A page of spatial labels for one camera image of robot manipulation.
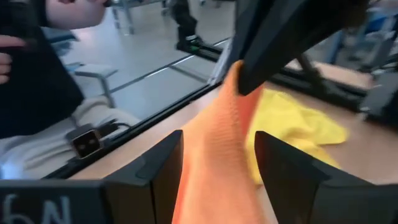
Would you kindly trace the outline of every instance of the sleeve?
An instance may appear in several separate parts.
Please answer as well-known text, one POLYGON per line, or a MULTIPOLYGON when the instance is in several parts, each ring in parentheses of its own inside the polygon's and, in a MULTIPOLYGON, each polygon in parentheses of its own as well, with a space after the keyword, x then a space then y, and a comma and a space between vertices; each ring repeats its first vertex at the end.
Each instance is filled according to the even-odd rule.
POLYGON ((47 20, 47 10, 46 10, 47 0, 30 0, 30 1, 34 7, 37 20, 39 21, 39 26, 48 27, 49 22, 47 20))

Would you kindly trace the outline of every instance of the foot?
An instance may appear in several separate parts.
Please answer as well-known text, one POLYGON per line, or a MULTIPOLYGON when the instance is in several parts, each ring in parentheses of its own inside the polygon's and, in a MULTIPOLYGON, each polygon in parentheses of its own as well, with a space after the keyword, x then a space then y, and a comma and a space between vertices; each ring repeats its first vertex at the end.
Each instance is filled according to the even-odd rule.
POLYGON ((181 50, 188 53, 196 52, 201 48, 203 40, 198 35, 191 35, 185 38, 180 38, 177 43, 177 50, 181 50))

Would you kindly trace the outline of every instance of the hand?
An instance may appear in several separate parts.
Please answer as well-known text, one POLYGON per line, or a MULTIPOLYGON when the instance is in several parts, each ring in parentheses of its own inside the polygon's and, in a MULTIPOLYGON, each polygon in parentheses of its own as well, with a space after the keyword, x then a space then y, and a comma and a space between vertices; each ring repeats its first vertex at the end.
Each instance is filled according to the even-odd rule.
MULTIPOLYGON (((25 42, 17 37, 0 35, 0 50, 2 47, 23 47, 25 42)), ((8 82, 7 74, 11 70, 12 59, 8 54, 0 53, 0 84, 8 82)))

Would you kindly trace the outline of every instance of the black metal bar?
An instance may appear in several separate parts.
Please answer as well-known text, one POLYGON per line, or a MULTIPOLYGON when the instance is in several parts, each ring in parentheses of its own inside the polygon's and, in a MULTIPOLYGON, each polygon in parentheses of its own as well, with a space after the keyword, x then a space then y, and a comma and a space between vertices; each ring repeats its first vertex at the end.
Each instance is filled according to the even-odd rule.
POLYGON ((312 87, 311 83, 309 83, 308 81, 293 78, 293 75, 287 76, 283 74, 275 74, 269 79, 269 81, 277 85, 312 96, 314 98, 318 98, 330 104, 347 108, 351 111, 358 110, 358 104, 353 104, 351 100, 332 97, 325 94, 319 94, 319 92, 315 91, 315 89, 312 87))
POLYGON ((214 45, 209 45, 209 44, 205 44, 202 43, 201 45, 198 45, 197 47, 203 49, 203 50, 208 50, 210 52, 213 52, 215 54, 220 55, 221 53, 223 53, 223 48, 222 47, 217 47, 214 45))
MULTIPOLYGON (((295 70, 292 68, 284 67, 284 68, 282 68, 282 70, 279 73, 282 75, 285 75, 287 77, 292 77, 298 81, 304 81, 304 82, 308 81, 305 77, 306 74, 301 70, 295 70)), ((348 93, 358 95, 358 96, 363 96, 363 97, 366 96, 367 90, 364 90, 362 88, 358 88, 358 87, 355 87, 352 85, 347 85, 344 83, 336 82, 333 80, 329 80, 329 81, 331 81, 338 88, 341 88, 343 91, 346 91, 348 93)))
POLYGON ((135 84, 135 83, 137 83, 137 82, 139 82, 139 81, 141 81, 141 80, 143 80, 143 79, 145 79, 145 78, 147 78, 147 77, 149 77, 149 76, 151 76, 151 75, 153 75, 153 74, 155 74, 155 73, 159 73, 160 71, 165 70, 166 68, 169 68, 169 67, 172 66, 172 65, 175 65, 175 64, 177 64, 177 63, 180 63, 180 62, 182 62, 182 61, 188 59, 189 57, 192 57, 192 55, 187 55, 187 56, 185 56, 185 57, 183 57, 183 58, 180 58, 180 59, 178 59, 178 60, 175 60, 174 62, 168 63, 167 65, 164 65, 164 66, 162 66, 162 67, 159 67, 159 68, 157 68, 157 69, 154 70, 154 71, 148 72, 147 74, 143 74, 143 75, 141 75, 141 76, 139 76, 139 77, 137 77, 137 78, 135 78, 135 79, 133 79, 133 80, 131 80, 131 81, 129 81, 129 82, 126 82, 126 83, 124 83, 124 84, 122 84, 122 85, 119 85, 118 87, 113 88, 113 89, 111 90, 111 93, 115 93, 115 92, 117 92, 117 91, 119 91, 119 90, 122 90, 122 89, 124 89, 124 88, 126 88, 126 87, 129 87, 129 86, 131 86, 132 84, 135 84))
POLYGON ((311 83, 312 88, 320 93, 326 92, 326 86, 323 84, 324 78, 318 69, 311 64, 311 61, 304 54, 300 54, 297 57, 297 61, 300 64, 305 77, 311 83))
POLYGON ((209 60, 211 62, 216 63, 218 61, 218 59, 220 58, 221 54, 216 54, 214 52, 210 52, 207 50, 202 50, 202 49, 198 49, 198 50, 192 50, 192 51, 185 51, 186 53, 189 54, 193 54, 196 55, 198 57, 201 57, 203 59, 209 60))

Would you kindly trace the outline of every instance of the black shoe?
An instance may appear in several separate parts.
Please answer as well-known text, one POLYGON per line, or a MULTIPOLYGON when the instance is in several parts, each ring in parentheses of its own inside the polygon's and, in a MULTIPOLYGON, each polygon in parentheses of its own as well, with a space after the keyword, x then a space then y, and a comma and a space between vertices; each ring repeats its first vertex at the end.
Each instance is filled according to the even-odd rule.
POLYGON ((193 54, 201 49, 202 44, 203 40, 199 36, 196 36, 193 39, 184 37, 178 41, 176 48, 177 50, 193 54))

